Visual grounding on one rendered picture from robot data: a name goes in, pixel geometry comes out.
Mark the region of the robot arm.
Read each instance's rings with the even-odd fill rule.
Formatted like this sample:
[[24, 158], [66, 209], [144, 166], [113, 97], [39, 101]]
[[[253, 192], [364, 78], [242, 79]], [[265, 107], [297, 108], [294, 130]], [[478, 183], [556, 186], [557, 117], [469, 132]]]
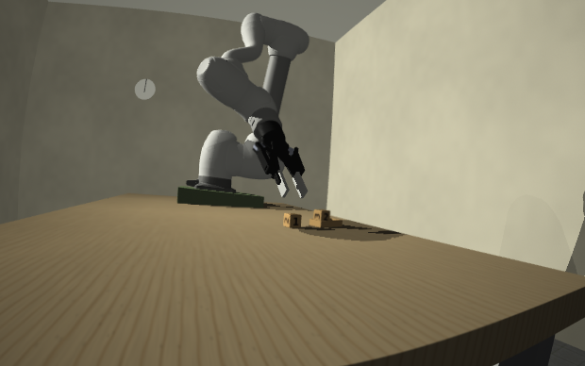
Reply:
[[[278, 115], [290, 64], [296, 55], [307, 50], [309, 35], [297, 25], [250, 13], [242, 22], [242, 40], [245, 47], [229, 50], [220, 58], [204, 59], [198, 67], [197, 79], [207, 93], [250, 122], [253, 133], [242, 144], [230, 131], [213, 130], [201, 151], [202, 176], [186, 181], [195, 189], [236, 192], [231, 188], [232, 176], [271, 178], [271, 174], [264, 173], [253, 151], [258, 141], [256, 131], [266, 121], [276, 121], [282, 128]], [[270, 59], [261, 88], [248, 79], [242, 64], [257, 59], [263, 43], [268, 45]]]

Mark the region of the tan wooden cube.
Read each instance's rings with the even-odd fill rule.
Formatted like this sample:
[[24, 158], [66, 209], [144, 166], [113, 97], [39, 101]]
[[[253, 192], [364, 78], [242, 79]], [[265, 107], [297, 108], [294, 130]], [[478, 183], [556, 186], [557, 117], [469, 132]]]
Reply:
[[302, 215], [296, 213], [284, 213], [283, 225], [288, 228], [300, 228]]
[[330, 220], [330, 210], [324, 209], [315, 209], [313, 213], [313, 219], [319, 221], [329, 221]]

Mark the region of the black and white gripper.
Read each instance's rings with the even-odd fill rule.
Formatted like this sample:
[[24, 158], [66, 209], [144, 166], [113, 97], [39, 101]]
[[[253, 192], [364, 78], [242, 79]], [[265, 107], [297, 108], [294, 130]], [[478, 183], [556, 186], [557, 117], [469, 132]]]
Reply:
[[286, 143], [285, 134], [276, 121], [266, 121], [260, 124], [256, 134], [259, 141], [256, 141], [253, 151], [257, 154], [264, 173], [271, 174], [271, 178], [276, 181], [281, 196], [287, 195], [289, 187], [279, 168], [278, 158], [283, 161], [291, 174], [300, 198], [304, 198], [308, 190], [302, 179], [305, 168], [298, 154], [298, 148], [292, 149]]

